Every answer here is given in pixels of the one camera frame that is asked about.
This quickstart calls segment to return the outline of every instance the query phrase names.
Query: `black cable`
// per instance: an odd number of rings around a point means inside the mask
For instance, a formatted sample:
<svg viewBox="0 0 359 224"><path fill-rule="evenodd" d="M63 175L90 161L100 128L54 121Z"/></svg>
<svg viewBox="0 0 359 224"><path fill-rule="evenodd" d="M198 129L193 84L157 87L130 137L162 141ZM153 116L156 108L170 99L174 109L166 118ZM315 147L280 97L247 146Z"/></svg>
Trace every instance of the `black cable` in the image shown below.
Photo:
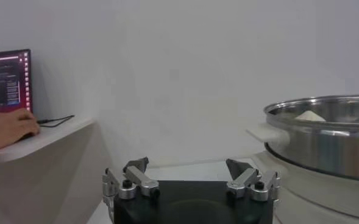
<svg viewBox="0 0 359 224"><path fill-rule="evenodd" d="M73 118L75 115L69 115L67 117L62 117L62 118L57 118L57 119L45 119L45 120L39 120L37 121L37 123L40 125L40 127L44 127L44 128L55 128L57 126L59 126L60 124L70 120L71 118ZM57 124L54 125L43 125L49 122L54 122L54 121L60 121Z"/></svg>

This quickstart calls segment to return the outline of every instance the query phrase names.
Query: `silver metal part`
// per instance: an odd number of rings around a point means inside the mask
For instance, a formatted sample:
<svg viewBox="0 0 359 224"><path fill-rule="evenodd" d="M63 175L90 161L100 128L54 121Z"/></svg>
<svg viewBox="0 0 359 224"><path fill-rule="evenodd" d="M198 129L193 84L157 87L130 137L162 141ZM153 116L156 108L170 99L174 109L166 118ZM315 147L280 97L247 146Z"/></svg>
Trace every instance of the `silver metal part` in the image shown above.
<svg viewBox="0 0 359 224"><path fill-rule="evenodd" d="M267 171L258 182L251 185L251 199L255 201L276 200L280 177L275 171Z"/></svg>
<svg viewBox="0 0 359 224"><path fill-rule="evenodd" d="M325 119L295 119L312 111ZM265 108L267 123L287 131L288 145L270 148L299 166L359 180L359 95L290 100Z"/></svg>
<svg viewBox="0 0 359 224"><path fill-rule="evenodd" d="M252 168L246 169L238 178L227 183L227 190L234 194L236 198L244 197L248 185L259 180L257 171Z"/></svg>
<svg viewBox="0 0 359 224"><path fill-rule="evenodd" d="M116 195L116 190L114 184L106 174L103 174L102 176L102 191L103 201L108 209L108 216L112 223L114 223L114 197Z"/></svg>
<svg viewBox="0 0 359 224"><path fill-rule="evenodd" d="M142 171L135 166L126 169L125 177L140 186L141 194L147 197L152 196L152 192L159 190L159 182L149 179Z"/></svg>
<svg viewBox="0 0 359 224"><path fill-rule="evenodd" d="M125 178L122 175L115 175L110 169L107 169L102 176L103 201L107 205L108 214L112 223L114 223L114 198L118 197L123 200L130 200L136 196L136 184L124 187Z"/></svg>

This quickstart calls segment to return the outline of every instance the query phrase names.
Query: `laptop screen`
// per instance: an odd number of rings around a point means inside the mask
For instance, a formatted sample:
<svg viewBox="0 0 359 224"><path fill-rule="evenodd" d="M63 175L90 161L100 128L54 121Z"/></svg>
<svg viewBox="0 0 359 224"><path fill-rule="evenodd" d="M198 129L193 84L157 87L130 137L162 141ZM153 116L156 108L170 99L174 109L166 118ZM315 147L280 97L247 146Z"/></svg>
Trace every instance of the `laptop screen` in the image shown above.
<svg viewBox="0 0 359 224"><path fill-rule="evenodd" d="M0 52L0 112L32 111L30 50Z"/></svg>

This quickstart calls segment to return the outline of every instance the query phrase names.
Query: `white object in pot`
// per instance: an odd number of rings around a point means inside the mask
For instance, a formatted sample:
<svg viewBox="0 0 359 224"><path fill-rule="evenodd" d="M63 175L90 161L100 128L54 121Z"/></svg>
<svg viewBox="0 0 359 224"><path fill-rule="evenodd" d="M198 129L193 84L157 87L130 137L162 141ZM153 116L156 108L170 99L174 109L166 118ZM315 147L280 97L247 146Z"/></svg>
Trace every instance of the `white object in pot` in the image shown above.
<svg viewBox="0 0 359 224"><path fill-rule="evenodd" d="M307 110L301 115L297 116L296 119L306 120L306 121L325 121L325 119L313 111Z"/></svg>

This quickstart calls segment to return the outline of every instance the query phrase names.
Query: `person's hand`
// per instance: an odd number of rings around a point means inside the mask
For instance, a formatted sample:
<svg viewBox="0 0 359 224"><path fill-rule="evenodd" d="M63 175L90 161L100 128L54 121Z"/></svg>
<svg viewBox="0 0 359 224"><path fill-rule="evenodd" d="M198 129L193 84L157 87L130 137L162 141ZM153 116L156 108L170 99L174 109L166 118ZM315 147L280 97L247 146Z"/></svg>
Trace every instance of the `person's hand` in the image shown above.
<svg viewBox="0 0 359 224"><path fill-rule="evenodd" d="M37 135L40 126L36 118L26 109L0 113L0 149L13 144L26 134Z"/></svg>

